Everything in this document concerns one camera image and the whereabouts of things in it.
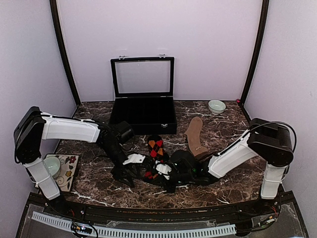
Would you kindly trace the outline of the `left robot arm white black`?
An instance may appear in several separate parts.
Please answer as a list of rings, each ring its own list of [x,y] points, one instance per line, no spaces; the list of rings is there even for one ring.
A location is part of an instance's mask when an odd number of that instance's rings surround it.
[[[112,161],[115,180],[134,187],[131,172],[124,166],[128,159],[122,144],[134,135],[131,125],[123,121],[109,124],[101,120],[75,119],[44,113],[37,106],[28,109],[14,130],[14,159],[23,165],[59,216],[66,216],[70,206],[61,197],[61,190],[50,174],[42,156],[42,146],[61,140],[97,144]]]

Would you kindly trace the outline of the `argyle red orange black sock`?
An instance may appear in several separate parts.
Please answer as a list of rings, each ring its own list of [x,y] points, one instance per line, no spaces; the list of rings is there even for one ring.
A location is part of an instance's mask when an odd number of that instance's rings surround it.
[[[169,155],[164,150],[163,139],[159,135],[151,135],[148,138],[149,157],[143,161],[146,171],[143,180],[147,183],[163,186],[168,181],[156,171],[156,164],[167,164]]]

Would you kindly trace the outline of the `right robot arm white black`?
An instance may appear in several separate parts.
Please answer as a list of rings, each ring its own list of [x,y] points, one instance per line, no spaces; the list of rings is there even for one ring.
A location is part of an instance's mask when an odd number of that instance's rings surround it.
[[[207,155],[199,162],[190,152],[178,150],[170,160],[156,162],[154,168],[164,177],[168,192],[180,184],[210,185],[245,161],[259,156],[266,160],[260,199],[253,203],[253,211],[263,215],[272,207],[278,188],[294,159],[297,140],[292,126],[281,121],[254,118],[249,129],[222,151]]]

